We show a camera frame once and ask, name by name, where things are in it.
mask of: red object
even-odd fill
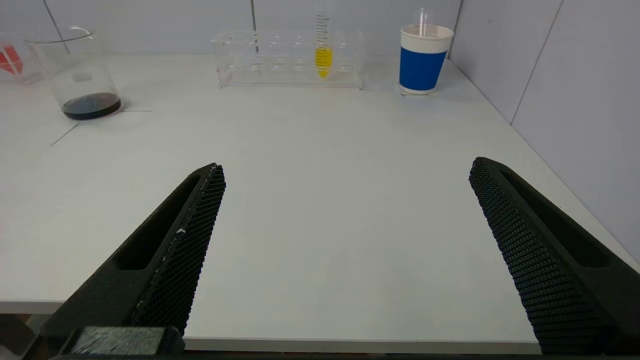
[[[0,69],[7,70],[8,72],[16,75],[13,68],[18,71],[18,74],[22,74],[22,59],[18,55],[18,52],[12,45],[2,46],[3,52],[0,53]]]

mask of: dark liquid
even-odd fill
[[[70,119],[89,120],[118,111],[121,105],[117,95],[98,92],[67,101],[62,106],[62,112]]]

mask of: clear container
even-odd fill
[[[95,119],[120,109],[95,31],[77,26],[35,31],[25,41],[68,118]]]
[[[28,85],[42,73],[29,47],[15,33],[0,33],[0,83]]]
[[[362,89],[364,39],[359,31],[331,33],[331,69],[316,68],[313,31],[225,31],[213,40],[218,85],[316,86]]]

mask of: wall seam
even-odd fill
[[[458,7],[458,15],[456,16],[456,25],[453,27],[453,39],[451,40],[451,46],[449,46],[449,53],[447,54],[447,59],[451,60],[451,49],[453,49],[453,42],[456,41],[456,31],[458,30],[458,24],[460,23],[460,14],[462,13],[462,4],[465,0],[460,0],[460,6]]]
[[[47,9],[47,13],[49,14],[49,18],[51,19],[51,22],[53,22],[53,27],[56,28],[56,31],[58,32],[58,36],[60,37],[60,40],[64,40],[64,39],[62,39],[62,34],[60,33],[60,28],[58,28],[58,23],[56,22],[56,19],[54,19],[53,14],[51,13],[51,10],[49,9],[49,4],[47,4],[47,0],[42,0],[42,3],[44,4],[45,9]],[[63,42],[62,45],[65,46],[65,50],[67,50],[67,53],[69,53],[69,48],[67,47],[67,43]]]
[[[253,30],[257,31],[258,29],[255,26],[255,5],[253,3],[253,0],[251,0],[251,20],[252,20]]]
[[[547,37],[545,37],[545,41],[542,43],[542,46],[540,47],[540,51],[538,52],[538,57],[536,58],[536,62],[533,64],[533,68],[531,69],[531,73],[529,74],[529,79],[527,79],[527,83],[525,84],[524,89],[522,90],[522,96],[520,96],[520,101],[518,101],[518,106],[516,106],[516,111],[513,113],[513,117],[511,118],[511,121],[509,121],[509,124],[511,124],[511,126],[513,126],[513,122],[515,121],[516,116],[518,115],[518,111],[520,110],[520,105],[522,104],[524,95],[527,93],[529,83],[533,78],[533,73],[536,71],[536,67],[538,67],[538,62],[540,62],[540,57],[542,57],[542,52],[545,50],[545,46],[547,46],[547,41],[549,40],[549,36],[551,35],[551,31],[553,30],[554,25],[556,25],[556,20],[558,18],[558,14],[560,14],[560,9],[562,8],[563,4],[564,4],[564,0],[560,0],[560,5],[558,6],[558,10],[556,11],[556,16],[554,16],[554,20],[551,22],[551,26],[549,26]]]

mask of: white wall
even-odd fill
[[[565,0],[513,122],[640,260],[640,1]]]
[[[314,29],[314,4],[319,0],[255,0],[260,29]],[[369,56],[399,56],[400,28],[413,22],[424,7],[434,23],[454,29],[460,0],[334,0],[333,29],[360,30]]]
[[[0,31],[52,29],[42,0],[0,0]]]
[[[224,29],[250,30],[250,0],[47,0],[58,26],[97,28],[108,53],[212,53]]]
[[[466,0],[451,60],[511,122],[561,0]]]

